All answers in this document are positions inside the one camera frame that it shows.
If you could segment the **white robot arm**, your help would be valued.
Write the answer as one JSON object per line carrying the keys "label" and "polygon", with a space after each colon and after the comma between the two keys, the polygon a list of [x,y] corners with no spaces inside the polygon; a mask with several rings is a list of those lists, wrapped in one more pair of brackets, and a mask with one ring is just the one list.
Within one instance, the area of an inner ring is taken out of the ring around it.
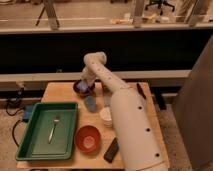
{"label": "white robot arm", "polygon": [[99,78],[112,92],[110,112],[119,151],[126,171],[168,171],[157,138],[151,128],[146,100],[105,67],[104,52],[87,53],[82,79],[93,84]]}

